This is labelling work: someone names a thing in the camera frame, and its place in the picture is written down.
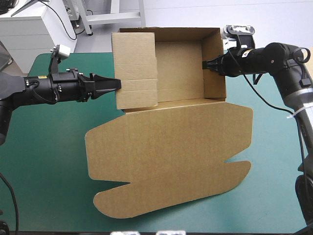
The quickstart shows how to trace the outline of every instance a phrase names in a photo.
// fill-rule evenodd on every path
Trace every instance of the cardboard tab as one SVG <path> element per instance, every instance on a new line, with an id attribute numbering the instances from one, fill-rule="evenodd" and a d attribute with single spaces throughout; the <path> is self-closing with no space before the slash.
<path id="1" fill-rule="evenodd" d="M 157 105 L 157 59 L 153 33 L 113 33 L 114 76 L 118 109 Z"/>

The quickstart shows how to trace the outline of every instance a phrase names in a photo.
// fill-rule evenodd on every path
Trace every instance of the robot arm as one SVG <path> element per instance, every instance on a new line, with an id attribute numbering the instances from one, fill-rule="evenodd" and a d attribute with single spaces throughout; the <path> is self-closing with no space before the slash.
<path id="1" fill-rule="evenodd" d="M 283 43 L 271 43 L 255 49 L 252 38 L 254 28 L 251 26 L 228 25 L 223 34 L 236 40 L 237 46 L 213 60 L 203 61 L 203 69 L 230 77 L 253 74 L 254 85 L 262 74 L 269 73 L 275 80 L 284 104 L 294 110 L 293 115 L 308 150 L 304 160 L 305 169 L 303 165 L 298 168 L 305 172 L 306 177 L 301 175 L 297 178 L 296 193 L 309 225 L 313 222 L 313 200 L 309 196 L 313 193 L 313 82 L 304 64 L 310 59 L 310 51 Z"/>
<path id="2" fill-rule="evenodd" d="M 86 102 L 121 88 L 118 79 L 93 73 L 86 77 L 77 69 L 59 72 L 58 64 L 69 57 L 70 50 L 57 45 L 51 52 L 47 76 L 20 77 L 0 72 L 0 145 L 5 142 L 12 111 L 20 106 L 71 100 Z"/>

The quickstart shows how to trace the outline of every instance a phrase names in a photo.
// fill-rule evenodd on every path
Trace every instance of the table surface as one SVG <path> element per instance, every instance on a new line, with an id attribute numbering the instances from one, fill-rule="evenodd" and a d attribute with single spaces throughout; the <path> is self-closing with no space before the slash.
<path id="1" fill-rule="evenodd" d="M 40 55 L 29 75 L 47 74 L 49 57 Z M 60 64 L 60 71 L 72 67 L 113 77 L 111 53 L 71 54 Z M 282 106 L 270 76 L 263 76 L 257 89 Z M 227 97 L 228 102 L 254 109 L 252 144 L 231 160 L 250 160 L 248 176 L 230 192 L 132 219 L 109 218 L 94 207 L 97 192 L 121 183 L 91 180 L 87 170 L 85 133 L 124 114 L 116 110 L 113 93 L 87 103 L 19 107 L 13 112 L 7 142 L 0 147 L 0 171 L 15 189 L 20 229 L 292 233 L 304 227 L 294 193 L 301 162 L 295 123 L 264 105 L 243 78 L 227 78 Z M 13 205 L 3 184 L 0 198 L 4 212 L 0 219 L 14 230 Z"/>

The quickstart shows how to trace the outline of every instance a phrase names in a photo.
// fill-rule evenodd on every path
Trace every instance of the cardboard box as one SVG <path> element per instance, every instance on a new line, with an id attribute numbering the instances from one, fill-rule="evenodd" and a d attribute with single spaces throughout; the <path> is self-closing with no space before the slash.
<path id="1" fill-rule="evenodd" d="M 202 70 L 223 54 L 218 28 L 131 28 L 112 34 L 125 115 L 86 134 L 89 175 L 129 182 L 95 195 L 129 218 L 231 190 L 250 162 L 225 161 L 251 142 L 252 110 L 226 103 L 225 78 Z"/>

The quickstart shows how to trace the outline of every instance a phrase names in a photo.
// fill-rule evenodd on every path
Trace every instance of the black cylindrical joint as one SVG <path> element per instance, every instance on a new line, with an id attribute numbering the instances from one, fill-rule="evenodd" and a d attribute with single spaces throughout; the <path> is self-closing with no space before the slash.
<path id="1" fill-rule="evenodd" d="M 238 53 L 237 50 L 230 50 L 225 54 L 222 61 L 225 75 L 236 77 L 242 73 L 266 73 L 266 68 L 263 63 L 263 49 L 264 48 L 241 50 L 240 53 Z"/>
<path id="2" fill-rule="evenodd" d="M 58 102 L 78 100 L 81 95 L 79 82 L 77 80 L 52 82 L 50 78 L 26 77 L 25 82 L 30 85 L 26 87 L 26 90 L 23 93 L 14 94 L 14 108 L 23 105 L 46 103 L 43 100 L 38 99 L 37 96 L 34 96 L 34 92 L 51 102 L 56 101 L 55 92 L 59 95 Z"/>
<path id="3" fill-rule="evenodd" d="M 284 99 L 291 93 L 303 89 L 300 83 L 300 80 L 302 78 L 302 71 L 299 65 L 282 69 L 276 75 L 274 75 L 273 78 L 282 99 Z"/>

